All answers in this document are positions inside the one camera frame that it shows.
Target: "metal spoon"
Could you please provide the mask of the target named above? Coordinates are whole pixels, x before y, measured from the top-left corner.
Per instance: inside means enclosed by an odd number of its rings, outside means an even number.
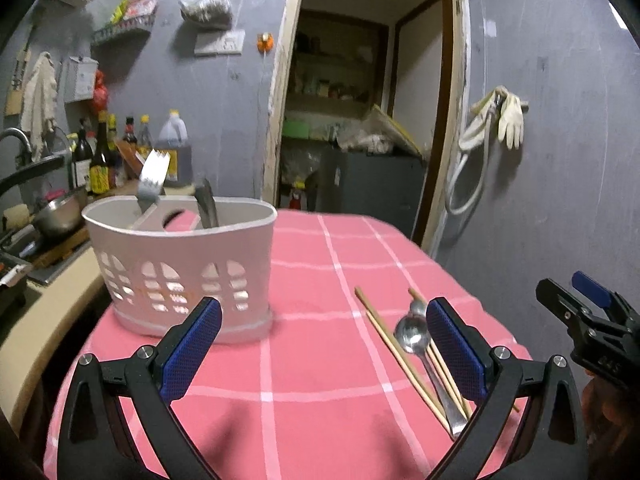
[[[422,361],[424,369],[427,371],[431,383],[433,383],[438,398],[444,408],[444,414],[447,417],[449,426],[451,427],[451,434],[453,438],[457,438],[462,430],[465,429],[466,418],[460,413],[460,410],[456,406],[451,396],[444,389],[444,386],[440,383],[436,372],[431,367],[431,363],[427,359],[426,351],[429,342],[431,341],[431,335],[427,329],[427,320],[424,316],[419,316],[410,312],[404,316],[394,330],[394,336],[398,343],[409,354],[417,355]]]
[[[427,317],[427,304],[420,300],[413,300],[409,305],[409,312],[418,316]]]

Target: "red bag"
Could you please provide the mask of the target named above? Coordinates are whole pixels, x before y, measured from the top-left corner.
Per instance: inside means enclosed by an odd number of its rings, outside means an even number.
[[[109,91],[104,85],[104,74],[100,70],[95,72],[94,98],[91,101],[91,109],[94,114],[107,109],[109,104]]]

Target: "towel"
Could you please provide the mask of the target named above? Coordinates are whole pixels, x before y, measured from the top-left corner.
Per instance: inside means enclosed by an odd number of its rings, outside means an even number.
[[[56,71],[49,52],[41,52],[24,90],[20,128],[30,134],[31,160],[38,162],[44,146],[43,136],[56,125]]]

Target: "door frame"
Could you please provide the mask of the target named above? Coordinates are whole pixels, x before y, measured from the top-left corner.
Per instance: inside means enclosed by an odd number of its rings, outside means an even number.
[[[398,58],[400,56],[400,30],[407,23],[420,16],[426,10],[438,3],[440,0],[424,0],[420,5],[414,7],[394,25],[394,52],[391,60],[391,81],[389,83],[389,99],[386,104],[386,114],[394,116],[394,105],[396,103],[396,87],[398,86]]]
[[[280,23],[273,77],[269,95],[270,117],[266,135],[266,152],[262,199],[277,203],[277,177],[280,164],[282,123],[293,44],[302,0],[287,0]],[[425,252],[432,252],[444,215],[447,175],[457,155],[456,140],[463,128],[467,107],[466,91],[469,70],[468,0],[442,0],[442,65],[436,123],[431,158],[422,186],[420,205],[412,240]]]

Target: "utensil holder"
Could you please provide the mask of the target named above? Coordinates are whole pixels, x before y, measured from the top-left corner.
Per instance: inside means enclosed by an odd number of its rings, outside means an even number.
[[[277,212],[250,198],[215,200],[220,227],[210,229],[201,228],[193,196],[161,196],[144,214],[132,196],[105,198],[84,209],[100,272],[125,328],[162,337],[210,296],[223,309],[216,343],[268,334]]]

